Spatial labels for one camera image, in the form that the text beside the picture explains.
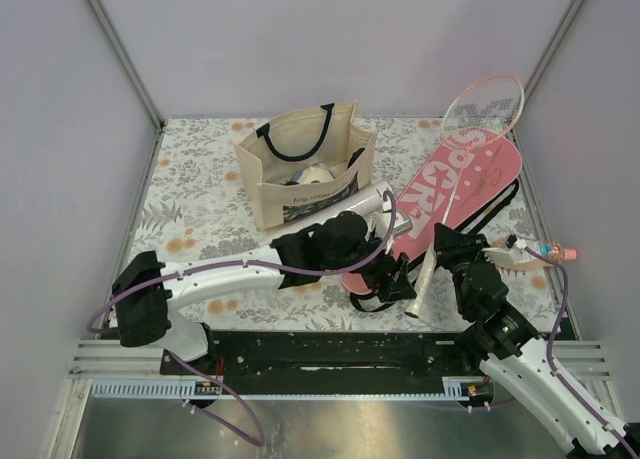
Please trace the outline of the pink racket cover bag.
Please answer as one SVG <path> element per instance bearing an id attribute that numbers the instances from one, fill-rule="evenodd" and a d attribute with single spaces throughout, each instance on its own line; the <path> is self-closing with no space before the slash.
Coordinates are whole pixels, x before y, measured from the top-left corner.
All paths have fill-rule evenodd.
<path id="1" fill-rule="evenodd" d="M 444 143 L 440 144 L 396 199 L 397 210 L 409 216 L 413 229 L 394 238 L 392 254 L 396 259 L 401 253 L 407 254 L 408 278 L 413 287 L 415 281 L 409 274 L 420 270 L 425 254 L 433 243 L 434 225 L 442 223 L 455 181 L 454 168 L 459 165 L 462 156 L 461 152 L 454 152 Z M 521 169 L 520 152 L 505 137 L 476 149 L 467 159 L 453 206 L 447 222 L 443 224 L 461 231 L 476 222 L 471 232 L 478 233 L 514 198 L 519 188 L 517 177 Z M 348 291 L 344 287 L 344 275 L 340 282 Z M 395 303 L 383 302 L 382 299 L 350 301 L 356 310 L 370 313 L 384 311 Z M 411 313 L 415 315 L 420 309 L 419 301 L 409 301 Z"/>

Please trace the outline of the white shuttlecock tube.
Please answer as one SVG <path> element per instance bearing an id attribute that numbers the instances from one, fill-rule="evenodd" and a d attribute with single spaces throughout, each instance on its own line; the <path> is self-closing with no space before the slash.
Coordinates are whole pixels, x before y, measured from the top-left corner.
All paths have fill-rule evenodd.
<path id="1" fill-rule="evenodd" d="M 323 224 L 344 211 L 354 212 L 363 217 L 368 217 L 374 212 L 382 211 L 384 203 L 383 194 L 385 191 L 393 191 L 392 187 L 386 181 L 379 181 L 369 185 L 346 199 L 338 201 L 322 210 L 275 228 L 262 239 L 262 244 L 268 244 L 276 238 L 298 232 L 313 224 Z"/>

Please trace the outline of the pink badminton racket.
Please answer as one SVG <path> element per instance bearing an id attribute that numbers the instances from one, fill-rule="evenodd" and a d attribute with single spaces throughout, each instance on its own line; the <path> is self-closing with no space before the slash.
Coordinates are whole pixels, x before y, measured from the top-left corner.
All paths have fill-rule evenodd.
<path id="1" fill-rule="evenodd" d="M 524 106 L 524 88 L 511 74 L 482 78 L 467 87 L 449 106 L 441 124 L 442 142 L 463 154 L 454 168 L 455 181 L 442 216 L 446 223 L 467 159 L 481 146 L 491 144 L 517 123 Z"/>

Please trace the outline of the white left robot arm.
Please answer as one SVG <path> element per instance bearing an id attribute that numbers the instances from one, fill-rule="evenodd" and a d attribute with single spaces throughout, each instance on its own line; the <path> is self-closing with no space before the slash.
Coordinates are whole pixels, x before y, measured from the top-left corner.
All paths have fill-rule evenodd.
<path id="1" fill-rule="evenodd" d="M 134 257 L 112 286 L 119 342 L 125 348 L 158 345 L 182 358 L 196 374 L 216 365 L 210 329 L 182 309 L 216 297 L 253 290 L 282 290 L 354 272 L 370 288 L 397 278 L 395 237 L 410 231 L 402 213 L 370 219 L 343 211 L 323 223 L 281 235 L 258 248 L 211 261 L 162 262 L 155 251 Z"/>

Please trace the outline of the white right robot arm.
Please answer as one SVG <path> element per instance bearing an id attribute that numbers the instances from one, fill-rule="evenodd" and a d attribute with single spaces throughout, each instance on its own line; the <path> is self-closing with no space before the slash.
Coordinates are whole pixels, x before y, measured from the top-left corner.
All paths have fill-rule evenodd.
<path id="1" fill-rule="evenodd" d="M 543 337 L 508 301 L 508 287 L 484 257 L 485 236 L 438 223 L 433 246 L 452 275 L 457 310 L 470 324 L 455 340 L 457 367 L 504 387 L 569 458 L 638 457 L 638 424 L 602 405 L 555 359 L 553 337 Z"/>

